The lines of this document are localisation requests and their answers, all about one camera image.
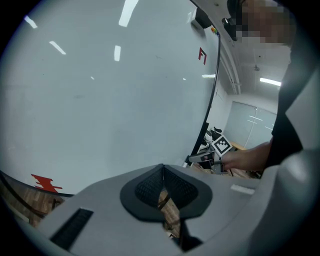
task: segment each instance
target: wooden floor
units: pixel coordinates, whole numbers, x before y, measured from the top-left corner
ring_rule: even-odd
[[[205,172],[211,174],[211,171],[208,169],[203,169],[199,164],[195,163],[192,165],[191,169],[196,172]],[[251,175],[243,170],[232,169],[232,174],[234,177],[250,179]],[[18,195],[26,201],[34,209],[41,211],[43,213],[49,214],[52,211],[54,200],[60,202],[61,204],[64,200],[56,195],[48,194],[41,192],[28,186],[25,186],[21,183],[18,183],[8,177],[6,177],[8,183],[12,188],[18,193]],[[36,216],[30,210],[25,208],[17,199],[7,190],[4,184],[0,181],[0,194],[5,202],[10,206],[10,208],[16,212],[16,215],[22,215],[23,219],[27,220],[33,227],[37,227],[41,221],[41,218]],[[167,191],[164,190],[161,192],[159,197],[159,203],[163,202],[168,195]],[[179,222],[179,210],[175,206],[174,202],[170,199],[161,209],[165,216],[165,224],[163,228],[168,233],[171,233],[175,237],[179,237],[180,234],[180,222]]]
[[[41,192],[21,183],[18,183],[8,177],[5,177],[6,181],[11,185],[14,191],[32,208],[41,211],[45,214],[49,214],[52,211],[54,200],[63,203],[64,200],[60,196],[51,195],[45,192]],[[0,194],[9,208],[16,213],[16,211],[24,216],[23,220],[33,226],[37,227],[41,221],[41,218],[25,208],[4,186],[0,181]]]

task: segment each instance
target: white curved panel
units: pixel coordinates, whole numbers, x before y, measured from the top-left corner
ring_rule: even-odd
[[[189,0],[139,0],[127,26],[119,25],[124,5],[47,1],[28,15],[36,28],[21,23],[0,66],[1,171],[31,186],[31,174],[50,178],[57,192],[76,194],[191,153],[218,37],[186,23],[196,8]]]

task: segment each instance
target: black cable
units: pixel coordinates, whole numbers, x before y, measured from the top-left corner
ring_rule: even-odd
[[[17,199],[25,208],[27,208],[30,212],[32,212],[33,214],[37,215],[39,218],[43,219],[47,214],[36,210],[34,208],[32,208],[31,205],[29,205],[25,200],[23,200],[20,195],[17,194],[17,192],[11,187],[11,185],[7,182],[6,178],[3,176],[3,174],[0,172],[0,180],[2,181],[2,183],[4,184],[4,186],[6,187],[7,190],[9,190],[9,192],[15,197],[15,199]]]
[[[169,200],[170,200],[170,196],[169,196],[169,194],[167,194],[165,199],[158,204],[158,209],[161,210],[167,204],[167,202]]]

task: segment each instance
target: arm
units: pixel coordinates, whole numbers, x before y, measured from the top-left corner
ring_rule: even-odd
[[[269,156],[272,139],[252,149],[226,153],[221,161],[224,169],[237,168],[245,171],[263,170]]]

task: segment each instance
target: person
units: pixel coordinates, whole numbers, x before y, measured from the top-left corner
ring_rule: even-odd
[[[228,152],[221,159],[225,170],[260,171],[279,165],[286,157],[302,150],[286,111],[315,70],[319,61],[317,49],[307,40],[293,14],[274,1],[227,0],[227,8],[237,31],[259,36],[262,42],[291,47],[291,62],[281,83],[271,140],[252,149]]]

